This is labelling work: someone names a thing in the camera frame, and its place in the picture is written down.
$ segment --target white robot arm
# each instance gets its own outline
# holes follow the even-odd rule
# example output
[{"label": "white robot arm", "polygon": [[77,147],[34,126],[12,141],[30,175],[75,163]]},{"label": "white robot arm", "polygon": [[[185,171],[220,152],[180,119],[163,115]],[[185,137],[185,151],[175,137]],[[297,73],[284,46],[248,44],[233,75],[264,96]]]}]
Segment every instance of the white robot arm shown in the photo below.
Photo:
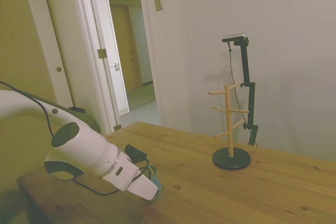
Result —
[{"label": "white robot arm", "polygon": [[93,173],[118,190],[128,190],[146,200],[158,194],[161,184],[148,179],[126,153],[100,135],[100,127],[92,117],[23,91],[0,90],[0,119],[23,113],[44,116],[40,107],[62,125],[52,137],[45,160],[50,175],[72,180],[83,173]]}]

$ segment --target door hinge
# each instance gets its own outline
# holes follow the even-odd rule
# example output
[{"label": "door hinge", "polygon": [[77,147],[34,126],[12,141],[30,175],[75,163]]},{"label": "door hinge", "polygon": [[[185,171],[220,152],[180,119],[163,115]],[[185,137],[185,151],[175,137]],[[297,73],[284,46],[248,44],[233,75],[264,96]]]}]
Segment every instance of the door hinge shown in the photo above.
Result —
[{"label": "door hinge", "polygon": [[98,49],[97,52],[98,52],[98,58],[99,59],[105,59],[105,58],[107,58],[107,53],[106,53],[106,49],[105,48]]},{"label": "door hinge", "polygon": [[118,124],[114,127],[114,131],[120,130],[121,129],[121,124]]}]

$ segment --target electrical cord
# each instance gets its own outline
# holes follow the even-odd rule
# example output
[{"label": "electrical cord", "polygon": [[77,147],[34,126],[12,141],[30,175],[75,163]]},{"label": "electrical cord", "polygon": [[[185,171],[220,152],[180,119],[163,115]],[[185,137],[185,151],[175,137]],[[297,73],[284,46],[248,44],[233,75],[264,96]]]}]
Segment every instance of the electrical cord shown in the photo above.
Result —
[{"label": "electrical cord", "polygon": [[[141,175],[143,175],[143,174],[145,173],[146,170],[148,170],[148,172],[149,172],[148,179],[151,179],[151,177],[152,177],[152,172],[151,172],[151,170],[148,168],[148,166],[149,166],[149,160],[146,159],[145,161],[146,161],[146,166],[139,168],[139,170],[143,170],[143,171],[142,171],[138,176],[136,176],[134,179],[132,179],[132,182],[134,182],[134,181],[136,181],[138,178],[140,178]],[[81,186],[81,187],[84,187],[85,189],[88,189],[89,191],[91,191],[91,192],[93,192],[93,193],[95,193],[95,194],[98,194],[98,195],[100,195],[100,196],[110,196],[110,195],[113,195],[113,194],[118,193],[118,192],[120,191],[119,189],[117,189],[117,190],[114,190],[114,191],[112,191],[112,192],[110,192],[110,193],[104,194],[104,193],[100,193],[99,191],[94,190],[93,188],[91,188],[91,187],[89,187],[89,186],[87,186],[87,185],[82,184],[81,182],[78,182],[78,181],[75,180],[75,179],[73,179],[72,181],[73,181],[75,184],[77,184],[77,185],[79,185],[79,186]]]},{"label": "electrical cord", "polygon": [[31,99],[33,102],[36,102],[36,103],[43,109],[43,111],[44,111],[44,113],[45,113],[45,115],[46,115],[46,118],[47,118],[47,123],[48,123],[48,128],[49,128],[50,134],[51,134],[52,136],[54,136],[53,131],[52,131],[52,129],[51,129],[51,125],[50,125],[50,120],[49,120],[48,112],[47,112],[46,108],[42,105],[42,103],[40,103],[40,102],[39,102],[38,100],[36,100],[35,98],[29,96],[28,94],[25,94],[23,91],[21,91],[21,90],[15,88],[15,87],[13,87],[12,85],[9,85],[9,84],[6,83],[6,82],[0,81],[0,84],[5,85],[5,86],[11,88],[13,91],[15,91],[15,92],[17,92],[17,93],[19,93],[19,94],[25,96],[26,98]]},{"label": "electrical cord", "polygon": [[[230,72],[231,72],[232,82],[233,82],[233,85],[234,85],[235,84],[235,78],[233,77],[233,71],[232,71],[232,49],[231,49],[230,42],[228,42],[227,44],[229,46],[229,53],[230,53]],[[237,95],[236,87],[235,87],[235,97],[236,97],[236,101],[237,101],[237,104],[238,104],[238,108],[239,108],[239,110],[241,110],[241,107],[240,107],[240,104],[239,104],[239,101],[238,101],[238,95]],[[247,121],[246,121],[244,113],[242,113],[242,116],[244,118],[245,124],[247,124]]]}]

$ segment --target black round base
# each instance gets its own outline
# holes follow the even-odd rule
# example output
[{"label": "black round base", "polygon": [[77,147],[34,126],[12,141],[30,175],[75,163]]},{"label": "black round base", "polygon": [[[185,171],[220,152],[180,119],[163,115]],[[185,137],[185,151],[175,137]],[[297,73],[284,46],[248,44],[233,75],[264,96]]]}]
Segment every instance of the black round base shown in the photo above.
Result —
[{"label": "black round base", "polygon": [[222,148],[215,151],[212,161],[217,167],[224,170],[240,170],[249,166],[251,156],[243,149],[234,148],[234,157],[229,157],[229,149]]}]

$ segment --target wooden table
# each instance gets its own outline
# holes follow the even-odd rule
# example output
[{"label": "wooden table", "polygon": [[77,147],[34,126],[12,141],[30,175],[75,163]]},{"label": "wooden table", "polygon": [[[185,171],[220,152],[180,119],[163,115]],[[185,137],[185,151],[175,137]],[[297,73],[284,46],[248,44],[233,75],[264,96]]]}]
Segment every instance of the wooden table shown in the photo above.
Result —
[{"label": "wooden table", "polygon": [[[225,141],[144,123],[108,139],[148,154],[165,187],[161,197],[152,205],[128,192],[101,197],[41,168],[19,185],[52,223],[336,223],[336,164],[237,144],[251,154],[251,165],[221,170],[212,154]],[[114,190],[92,176],[83,180],[100,191]]]}]

